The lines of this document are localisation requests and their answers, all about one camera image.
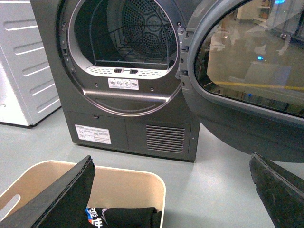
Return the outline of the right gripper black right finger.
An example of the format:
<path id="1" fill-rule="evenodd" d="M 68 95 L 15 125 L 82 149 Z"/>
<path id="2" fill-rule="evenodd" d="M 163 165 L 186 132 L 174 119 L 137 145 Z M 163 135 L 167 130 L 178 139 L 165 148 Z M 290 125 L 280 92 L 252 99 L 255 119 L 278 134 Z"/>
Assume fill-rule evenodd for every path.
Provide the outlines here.
<path id="1" fill-rule="evenodd" d="M 256 191 L 276 228 L 304 226 L 304 180 L 253 153 L 249 163 Z"/>

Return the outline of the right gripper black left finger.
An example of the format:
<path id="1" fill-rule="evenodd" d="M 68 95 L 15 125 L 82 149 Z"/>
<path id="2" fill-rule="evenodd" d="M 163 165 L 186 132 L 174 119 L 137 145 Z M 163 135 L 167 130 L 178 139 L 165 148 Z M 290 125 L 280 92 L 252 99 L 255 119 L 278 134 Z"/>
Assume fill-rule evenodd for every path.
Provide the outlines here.
<path id="1" fill-rule="evenodd" d="M 86 156 L 27 204 L 0 222 L 2 228 L 77 228 L 88 204 L 95 165 Z"/>

